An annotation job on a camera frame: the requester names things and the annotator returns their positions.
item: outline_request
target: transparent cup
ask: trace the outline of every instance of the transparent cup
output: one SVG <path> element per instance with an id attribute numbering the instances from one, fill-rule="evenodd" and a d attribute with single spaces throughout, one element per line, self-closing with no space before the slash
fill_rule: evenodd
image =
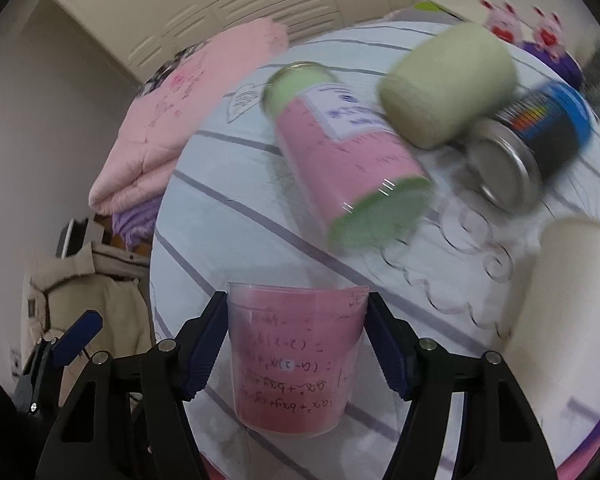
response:
<path id="1" fill-rule="evenodd" d="M 233 395 L 244 424 L 304 437 L 337 426 L 368 293 L 229 283 Z"/>

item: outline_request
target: white cylinder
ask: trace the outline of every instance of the white cylinder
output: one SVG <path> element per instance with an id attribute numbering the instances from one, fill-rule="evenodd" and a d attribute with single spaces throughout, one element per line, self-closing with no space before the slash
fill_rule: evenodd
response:
<path id="1" fill-rule="evenodd" d="M 600 344 L 600 222 L 555 221 L 541 249 L 520 317 L 504 351 L 538 419 L 567 404 L 595 366 Z"/>

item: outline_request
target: striped tablecloth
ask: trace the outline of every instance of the striped tablecloth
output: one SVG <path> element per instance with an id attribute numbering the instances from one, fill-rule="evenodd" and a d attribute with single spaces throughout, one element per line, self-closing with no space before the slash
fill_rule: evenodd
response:
<path id="1" fill-rule="evenodd" d="M 456 150 L 415 152 L 437 192 L 413 237 L 384 250 L 333 255 L 259 107 L 267 78 L 298 60 L 328 66 L 377 105 L 379 78 L 445 27 L 392 22 L 331 32 L 291 48 L 224 97 L 186 146 L 161 206 L 151 262 L 158 338 L 177 333 L 229 281 L 338 288 L 354 283 L 371 285 L 418 335 L 435 338 L 451 352 L 479 355 L 501 347 L 544 226 L 555 217 L 583 212 L 600 218 L 600 124 L 592 143 L 536 209 L 513 219 L 480 196 Z M 519 93 L 558 78 L 535 57 L 509 49 Z M 228 478 L 382 478 L 408 404 L 386 386 L 368 341 L 342 422 L 310 440 L 264 437 L 240 425 L 233 411 L 228 346 L 227 338 L 208 387 L 187 406 L 198 446 Z M 542 421 L 557 463 L 600 417 L 600 346 L 598 355 L 596 366 L 582 371 L 560 416 Z M 461 406 L 462 397 L 455 395 L 439 479 L 451 475 Z"/>

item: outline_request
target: metal bolt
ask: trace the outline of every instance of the metal bolt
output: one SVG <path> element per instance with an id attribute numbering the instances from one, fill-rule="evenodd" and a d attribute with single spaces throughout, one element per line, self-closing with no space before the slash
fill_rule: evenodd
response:
<path id="1" fill-rule="evenodd" d="M 497 352 L 487 352 L 485 357 L 492 365 L 499 365 L 502 362 L 502 356 Z"/>
<path id="2" fill-rule="evenodd" d="M 437 348 L 437 343 L 430 337 L 420 339 L 419 345 L 423 350 L 435 350 Z"/>
<path id="3" fill-rule="evenodd" d="M 93 357 L 91 357 L 91 361 L 93 361 L 93 364 L 96 364 L 96 365 L 102 365 L 102 364 L 106 363 L 107 359 L 108 359 L 108 354 L 106 352 L 98 352 L 95 355 L 93 355 Z"/>
<path id="4" fill-rule="evenodd" d="M 158 343 L 160 352 L 171 352 L 177 346 L 175 339 L 163 339 Z"/>

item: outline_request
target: pink blanket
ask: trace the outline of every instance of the pink blanket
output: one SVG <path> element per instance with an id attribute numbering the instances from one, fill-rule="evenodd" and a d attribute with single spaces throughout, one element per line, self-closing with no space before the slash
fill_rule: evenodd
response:
<path id="1" fill-rule="evenodd" d="M 167 187 L 177 158 L 221 101 L 260 65 L 288 48 L 286 25 L 260 18 L 211 38 L 149 94 L 132 102 L 88 203 L 124 211 Z"/>

